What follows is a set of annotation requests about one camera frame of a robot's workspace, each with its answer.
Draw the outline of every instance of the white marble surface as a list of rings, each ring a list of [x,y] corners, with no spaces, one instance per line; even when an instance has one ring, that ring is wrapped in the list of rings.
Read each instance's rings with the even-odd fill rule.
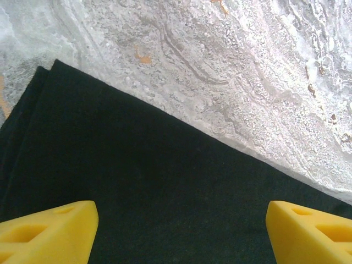
[[[58,58],[352,204],[351,0],[0,6],[10,106]]]

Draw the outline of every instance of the black cloth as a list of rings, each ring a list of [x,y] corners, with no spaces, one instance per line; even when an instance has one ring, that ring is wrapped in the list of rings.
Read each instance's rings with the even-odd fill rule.
[[[37,69],[0,145],[0,221],[94,200],[89,263],[275,263],[271,200],[352,218],[351,206],[60,61]]]

